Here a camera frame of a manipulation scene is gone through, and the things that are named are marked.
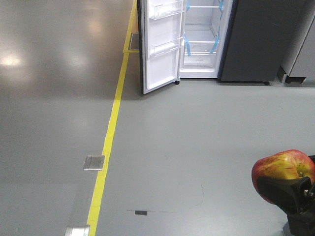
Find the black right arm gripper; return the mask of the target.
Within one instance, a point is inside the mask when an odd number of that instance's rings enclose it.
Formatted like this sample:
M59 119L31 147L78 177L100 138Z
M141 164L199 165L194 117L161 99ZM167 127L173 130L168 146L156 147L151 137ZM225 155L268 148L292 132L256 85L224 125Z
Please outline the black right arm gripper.
M260 196L287 214L289 231L293 236L315 234L315 157L297 165L295 179L258 177Z

